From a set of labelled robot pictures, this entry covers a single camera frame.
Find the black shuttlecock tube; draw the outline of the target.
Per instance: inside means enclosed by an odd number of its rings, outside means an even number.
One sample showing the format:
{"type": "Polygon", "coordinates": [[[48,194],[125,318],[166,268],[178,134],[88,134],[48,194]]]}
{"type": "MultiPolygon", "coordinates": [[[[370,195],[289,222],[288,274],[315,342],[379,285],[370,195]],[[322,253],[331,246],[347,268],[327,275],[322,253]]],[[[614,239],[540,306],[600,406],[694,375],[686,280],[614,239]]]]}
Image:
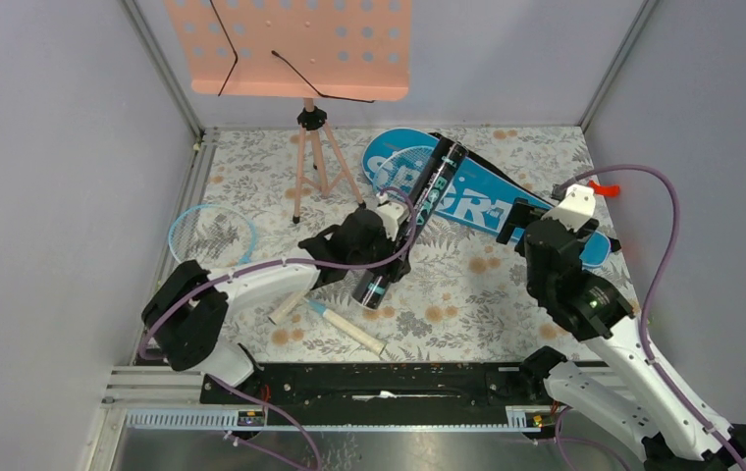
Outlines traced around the black shuttlecock tube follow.
{"type": "Polygon", "coordinates": [[[397,258],[386,265],[369,269],[361,276],[352,298],[363,308],[377,309],[384,301],[388,289],[410,273],[410,250],[442,202],[466,156],[467,150],[460,143],[442,137],[410,193],[393,186],[379,190],[380,203],[391,200],[407,207],[411,235],[397,251],[397,258]]]}

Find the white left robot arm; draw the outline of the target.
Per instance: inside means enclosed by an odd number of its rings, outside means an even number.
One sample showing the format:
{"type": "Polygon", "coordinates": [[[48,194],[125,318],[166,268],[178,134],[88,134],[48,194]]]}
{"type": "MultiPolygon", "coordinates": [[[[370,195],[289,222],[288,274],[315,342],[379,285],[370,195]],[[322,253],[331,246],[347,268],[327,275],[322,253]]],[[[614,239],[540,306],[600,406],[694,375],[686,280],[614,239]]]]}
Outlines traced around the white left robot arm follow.
{"type": "Polygon", "coordinates": [[[285,257],[215,270],[187,260],[143,309],[146,333],[138,353],[149,358],[147,345],[155,341],[174,371],[205,374],[236,402],[251,402],[261,390],[256,364],[243,346],[220,337],[230,310],[283,294],[307,294],[342,281],[350,271],[393,264],[412,245],[415,227],[411,205],[386,202],[373,210],[355,210],[285,257]]]}

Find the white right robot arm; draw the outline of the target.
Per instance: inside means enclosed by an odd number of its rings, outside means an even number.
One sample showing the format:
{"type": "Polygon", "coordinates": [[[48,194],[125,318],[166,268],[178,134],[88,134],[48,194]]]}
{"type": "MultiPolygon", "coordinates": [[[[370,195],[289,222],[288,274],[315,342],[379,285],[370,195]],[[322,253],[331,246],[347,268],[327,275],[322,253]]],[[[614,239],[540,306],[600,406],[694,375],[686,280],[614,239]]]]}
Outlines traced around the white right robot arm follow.
{"type": "Polygon", "coordinates": [[[594,229],[591,211],[550,210],[523,198],[511,206],[499,243],[515,230],[526,260],[526,290],[552,320],[595,352],[627,386],[626,398],[603,386],[552,347],[520,365],[519,388],[529,402],[550,398],[583,414],[627,446],[647,470],[727,470],[746,457],[746,424],[732,424],[671,374],[640,338],[632,305],[606,279],[583,268],[582,238],[594,229]]]}

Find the light blue racket on bag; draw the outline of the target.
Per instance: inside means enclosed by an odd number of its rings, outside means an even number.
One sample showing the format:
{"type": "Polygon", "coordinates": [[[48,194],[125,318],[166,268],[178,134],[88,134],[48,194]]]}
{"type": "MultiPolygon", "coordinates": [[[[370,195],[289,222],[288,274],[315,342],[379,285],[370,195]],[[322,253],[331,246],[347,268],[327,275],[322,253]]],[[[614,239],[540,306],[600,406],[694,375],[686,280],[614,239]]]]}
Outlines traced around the light blue racket on bag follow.
{"type": "MultiPolygon", "coordinates": [[[[391,157],[383,160],[372,174],[371,183],[376,190],[386,186],[398,187],[410,193],[421,172],[429,162],[434,148],[431,146],[412,146],[396,151],[391,157]]],[[[308,291],[295,291],[290,294],[270,315],[269,320],[281,324],[307,296],[308,291]]]]}

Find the blue sport racket bag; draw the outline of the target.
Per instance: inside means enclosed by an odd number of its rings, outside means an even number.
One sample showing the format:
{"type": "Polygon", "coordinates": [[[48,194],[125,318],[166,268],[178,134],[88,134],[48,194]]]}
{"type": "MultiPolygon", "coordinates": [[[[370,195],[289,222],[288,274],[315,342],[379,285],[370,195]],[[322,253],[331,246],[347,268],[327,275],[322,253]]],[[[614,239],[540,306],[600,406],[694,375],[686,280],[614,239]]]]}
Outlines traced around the blue sport racket bag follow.
{"type": "MultiPolygon", "coordinates": [[[[390,158],[404,149],[424,147],[431,152],[441,135],[409,128],[383,131],[367,145],[361,158],[363,175],[376,190],[398,179],[401,189],[411,192],[424,165],[411,164],[398,169],[390,158]]],[[[553,204],[514,182],[499,168],[471,150],[454,182],[437,206],[435,213],[472,229],[498,236],[513,203],[524,199],[529,204],[549,210],[553,204]]]]}

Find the orange clip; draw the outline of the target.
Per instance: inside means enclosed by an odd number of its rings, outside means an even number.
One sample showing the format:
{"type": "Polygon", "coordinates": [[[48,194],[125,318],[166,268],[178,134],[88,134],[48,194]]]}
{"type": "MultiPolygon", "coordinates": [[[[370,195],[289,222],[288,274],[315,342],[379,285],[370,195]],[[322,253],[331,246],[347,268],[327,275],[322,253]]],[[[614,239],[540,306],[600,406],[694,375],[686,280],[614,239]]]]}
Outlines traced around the orange clip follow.
{"type": "Polygon", "coordinates": [[[589,181],[588,185],[593,189],[595,194],[601,195],[605,198],[618,197],[621,194],[621,188],[618,184],[603,185],[595,181],[589,181]]]}

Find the pink tripod stand legs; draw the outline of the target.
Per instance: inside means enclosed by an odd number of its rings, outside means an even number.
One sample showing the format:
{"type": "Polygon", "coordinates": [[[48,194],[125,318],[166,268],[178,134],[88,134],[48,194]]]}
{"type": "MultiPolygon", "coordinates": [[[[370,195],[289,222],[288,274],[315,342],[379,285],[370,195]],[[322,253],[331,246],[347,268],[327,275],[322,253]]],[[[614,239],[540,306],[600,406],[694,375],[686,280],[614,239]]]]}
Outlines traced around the pink tripod stand legs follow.
{"type": "Polygon", "coordinates": [[[297,225],[300,222],[301,201],[305,185],[311,186],[319,191],[322,196],[326,197],[330,195],[341,181],[346,181],[354,196],[357,206],[359,208],[366,207],[366,202],[355,182],[355,177],[350,172],[344,152],[339,147],[338,141],[335,138],[327,113],[317,107],[315,100],[312,98],[303,98],[302,101],[302,110],[296,118],[298,124],[298,143],[295,187],[293,189],[294,207],[292,222],[294,225],[297,225]],[[323,136],[327,138],[329,147],[332,149],[333,154],[341,167],[340,171],[332,179],[330,179],[327,174],[327,166],[323,150],[323,136]],[[317,179],[315,181],[304,174],[307,149],[311,150],[312,167],[317,172],[317,179]]]}

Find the light blue racket at left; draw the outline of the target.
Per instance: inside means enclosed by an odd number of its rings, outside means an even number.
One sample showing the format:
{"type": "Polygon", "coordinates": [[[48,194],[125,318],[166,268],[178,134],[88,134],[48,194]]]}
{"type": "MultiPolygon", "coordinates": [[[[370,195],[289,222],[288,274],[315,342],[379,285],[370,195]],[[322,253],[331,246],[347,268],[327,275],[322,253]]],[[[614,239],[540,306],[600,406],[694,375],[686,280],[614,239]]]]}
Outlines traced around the light blue racket at left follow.
{"type": "MultiPolygon", "coordinates": [[[[176,262],[195,260],[211,268],[229,268],[250,261],[258,232],[248,218],[232,207],[199,204],[186,209],[171,224],[168,247],[176,262]]],[[[307,305],[325,322],[380,356],[386,344],[364,332],[326,305],[296,291],[269,315],[274,325],[282,324],[300,305],[307,305]]]]}

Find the pink perforated music stand desk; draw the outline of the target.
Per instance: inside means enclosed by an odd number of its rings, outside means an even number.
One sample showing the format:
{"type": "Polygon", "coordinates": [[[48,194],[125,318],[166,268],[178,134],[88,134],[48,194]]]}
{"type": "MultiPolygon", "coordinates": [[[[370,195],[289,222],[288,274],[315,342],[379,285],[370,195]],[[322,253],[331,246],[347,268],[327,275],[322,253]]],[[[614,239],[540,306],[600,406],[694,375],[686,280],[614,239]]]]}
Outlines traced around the pink perforated music stand desk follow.
{"type": "Polygon", "coordinates": [[[197,93],[361,103],[398,101],[408,93],[409,0],[164,6],[197,93]]]}

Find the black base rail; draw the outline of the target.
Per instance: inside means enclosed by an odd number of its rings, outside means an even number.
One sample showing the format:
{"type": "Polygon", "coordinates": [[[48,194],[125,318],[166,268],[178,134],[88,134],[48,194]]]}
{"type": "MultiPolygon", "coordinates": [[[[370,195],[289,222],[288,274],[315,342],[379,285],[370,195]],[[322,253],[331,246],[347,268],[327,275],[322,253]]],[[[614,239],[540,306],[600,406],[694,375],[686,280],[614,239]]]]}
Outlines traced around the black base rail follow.
{"type": "Polygon", "coordinates": [[[512,363],[267,363],[238,391],[306,428],[551,426],[560,406],[512,363]]]}

